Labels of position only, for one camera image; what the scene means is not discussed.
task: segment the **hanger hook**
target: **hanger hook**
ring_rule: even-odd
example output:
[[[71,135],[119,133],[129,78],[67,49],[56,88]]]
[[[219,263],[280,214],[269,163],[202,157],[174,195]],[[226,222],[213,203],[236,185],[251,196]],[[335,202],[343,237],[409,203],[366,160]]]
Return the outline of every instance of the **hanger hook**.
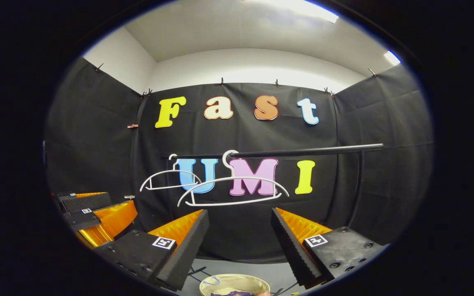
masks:
[[[177,157],[178,155],[176,155],[175,153],[171,154],[170,157],[168,157],[167,159],[168,160],[171,160],[171,158],[173,157]],[[177,159],[177,161],[175,161],[175,163],[173,163],[173,170],[175,169],[175,165],[177,165],[177,163],[179,163],[179,159]]]
[[[228,150],[226,152],[224,152],[224,154],[222,154],[222,163],[225,167],[227,167],[228,169],[230,169],[230,172],[232,173],[232,177],[235,177],[235,170],[233,169],[233,167],[231,165],[229,165],[227,162],[226,162],[226,158],[228,157],[228,155],[230,153],[239,153],[238,151],[236,150]]]

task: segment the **light blue letter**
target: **light blue letter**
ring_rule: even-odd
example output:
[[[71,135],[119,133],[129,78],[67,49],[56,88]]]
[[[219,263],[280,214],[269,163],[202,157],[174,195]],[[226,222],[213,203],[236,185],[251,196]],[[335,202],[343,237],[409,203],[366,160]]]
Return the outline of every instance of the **light blue letter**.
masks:
[[[319,122],[319,118],[315,117],[314,113],[312,113],[312,109],[316,109],[316,104],[311,103],[310,99],[302,99],[297,102],[297,106],[303,110],[303,118],[308,124],[317,124]]]
[[[186,171],[186,172],[193,172],[193,165],[196,163],[195,159],[179,159],[179,162],[177,163],[179,165],[179,170],[181,171]],[[218,163],[217,159],[201,159],[201,163],[204,165],[204,172],[206,176],[206,181],[209,180],[214,180],[215,179],[215,165]],[[184,173],[184,172],[179,172],[179,177],[180,177],[180,184],[193,184],[193,182],[196,181],[194,180],[192,174]],[[191,187],[194,187],[196,185],[190,185],[190,186],[183,186],[182,188],[189,190]],[[193,193],[206,193],[210,190],[213,189],[215,186],[215,183],[209,183],[205,184],[201,187],[197,187],[196,189],[193,190]]]

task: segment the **gray floor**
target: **gray floor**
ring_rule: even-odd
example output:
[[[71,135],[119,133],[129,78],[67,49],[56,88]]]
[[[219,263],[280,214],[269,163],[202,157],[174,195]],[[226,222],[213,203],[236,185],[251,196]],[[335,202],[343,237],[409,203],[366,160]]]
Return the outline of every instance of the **gray floor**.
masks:
[[[238,273],[248,274],[259,279],[266,281],[270,285],[271,294],[275,294],[279,289],[283,289],[283,296],[290,296],[291,294],[298,293],[298,296],[307,294],[308,292],[317,289],[306,290],[303,286],[296,284],[290,290],[286,290],[288,287],[296,283],[296,279],[288,263],[286,264],[241,264],[237,262],[219,261],[219,260],[204,260],[195,259],[192,264],[195,270],[202,267],[206,267],[204,272],[211,275],[224,274],[224,273]],[[203,281],[209,275],[199,272],[193,275],[196,279]],[[172,292],[180,296],[201,296],[199,291],[199,281],[192,277],[188,277],[184,283],[184,287],[181,291]]]

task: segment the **white clothes hanger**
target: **white clothes hanger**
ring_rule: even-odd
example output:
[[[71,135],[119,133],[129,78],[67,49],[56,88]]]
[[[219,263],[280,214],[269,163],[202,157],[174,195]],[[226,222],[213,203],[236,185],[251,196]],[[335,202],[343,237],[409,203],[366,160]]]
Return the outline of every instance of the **white clothes hanger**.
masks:
[[[168,157],[169,160],[171,160],[171,158],[173,156],[177,156],[176,154],[171,154],[170,157]],[[194,173],[192,172],[188,172],[188,171],[182,171],[182,170],[175,170],[175,166],[177,165],[177,163],[179,163],[179,160],[177,159],[177,161],[173,164],[173,169],[172,170],[167,170],[167,171],[162,171],[162,172],[158,172],[156,174],[152,174],[151,176],[149,176],[149,178],[145,179],[144,183],[140,186],[140,192],[142,191],[142,189],[144,188],[144,185],[149,181],[149,187],[146,187],[147,190],[158,190],[158,189],[168,189],[168,188],[177,188],[177,187],[184,187],[184,186],[191,186],[191,185],[196,185],[196,184],[199,184],[199,183],[202,183],[201,179],[199,177],[197,177],[197,175],[195,175]],[[164,174],[164,173],[171,173],[171,172],[183,172],[183,173],[188,173],[190,175],[193,175],[194,176],[194,179],[193,179],[193,183],[192,184],[180,184],[180,185],[174,185],[174,186],[166,186],[166,187],[153,187],[153,182],[151,180],[152,177],[156,176],[156,175],[160,175],[160,174]]]
[[[188,195],[188,193],[191,195],[191,201],[192,201],[192,203],[186,202],[186,204],[188,206],[229,206],[229,205],[232,205],[232,204],[249,204],[249,203],[252,203],[252,202],[260,202],[260,201],[265,201],[265,200],[276,199],[276,198],[280,197],[281,194],[282,194],[282,193],[275,194],[275,186],[276,185],[279,186],[279,188],[281,188],[284,191],[286,196],[288,196],[288,197],[290,196],[288,194],[288,191],[286,189],[284,189],[284,187],[281,184],[279,184],[278,182],[275,182],[274,180],[270,180],[270,179],[267,179],[267,178],[261,178],[261,177],[235,176],[235,169],[226,162],[226,158],[228,157],[228,154],[230,154],[230,153],[239,153],[239,152],[237,152],[235,150],[228,150],[228,151],[224,152],[224,154],[222,155],[222,163],[224,164],[225,167],[230,169],[231,177],[217,178],[217,179],[214,179],[214,180],[209,180],[207,182],[195,185],[194,187],[191,187],[189,190],[187,190],[180,197],[179,202],[177,203],[177,208],[180,206],[180,202],[182,201],[182,199],[184,199],[184,197],[186,197],[186,195]],[[250,201],[237,201],[237,202],[225,202],[225,203],[205,203],[205,204],[195,203],[195,196],[194,196],[193,190],[195,190],[197,187],[201,187],[201,186],[203,186],[205,184],[209,184],[209,183],[220,182],[222,180],[235,180],[235,179],[265,180],[267,182],[270,182],[273,186],[273,195],[271,197],[265,197],[263,199],[250,200]]]

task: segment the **white ceiling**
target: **white ceiling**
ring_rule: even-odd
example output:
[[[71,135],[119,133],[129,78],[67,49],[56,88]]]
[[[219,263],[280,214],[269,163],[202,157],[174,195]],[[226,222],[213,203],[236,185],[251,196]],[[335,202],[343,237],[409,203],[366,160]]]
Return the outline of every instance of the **white ceiling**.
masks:
[[[313,56],[369,77],[391,67],[387,49],[340,15],[335,24],[253,0],[178,0],[128,23],[160,62],[213,49],[276,49]]]

